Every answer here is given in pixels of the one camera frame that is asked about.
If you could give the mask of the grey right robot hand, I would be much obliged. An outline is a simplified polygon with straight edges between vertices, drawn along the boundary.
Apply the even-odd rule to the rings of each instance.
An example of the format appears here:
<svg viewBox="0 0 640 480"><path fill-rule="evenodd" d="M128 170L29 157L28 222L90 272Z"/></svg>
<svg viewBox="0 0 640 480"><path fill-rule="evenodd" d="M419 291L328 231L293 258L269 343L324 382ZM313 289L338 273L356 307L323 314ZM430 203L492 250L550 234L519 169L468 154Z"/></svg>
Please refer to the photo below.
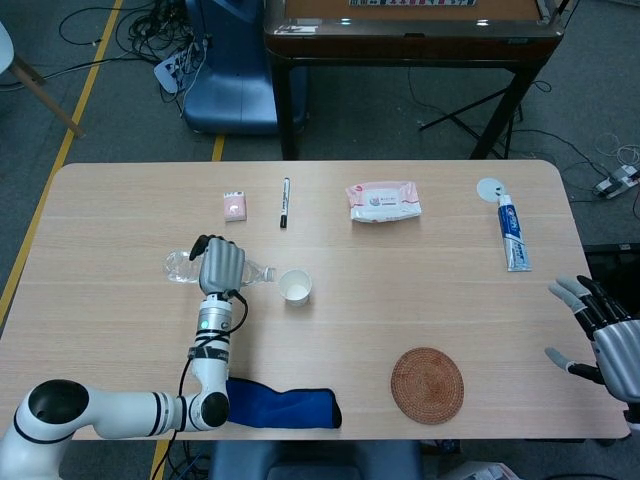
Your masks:
<svg viewBox="0 0 640 480"><path fill-rule="evenodd" d="M589 340L596 364L578 363L548 347L546 356L561 370L606 387L617 400L639 402L639 321L596 281L559 277L549 292L571 311Z"/></svg>

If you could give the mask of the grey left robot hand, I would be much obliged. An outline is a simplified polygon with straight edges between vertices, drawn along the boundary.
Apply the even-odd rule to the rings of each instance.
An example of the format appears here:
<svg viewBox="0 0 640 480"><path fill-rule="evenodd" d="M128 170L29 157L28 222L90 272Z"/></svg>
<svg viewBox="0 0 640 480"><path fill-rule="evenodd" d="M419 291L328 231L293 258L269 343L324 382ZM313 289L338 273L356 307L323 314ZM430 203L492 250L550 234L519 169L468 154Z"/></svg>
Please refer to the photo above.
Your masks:
<svg viewBox="0 0 640 480"><path fill-rule="evenodd" d="M199 286L206 296L241 289L245 251L233 241L218 235L200 235L189 254L190 261L198 258Z"/></svg>

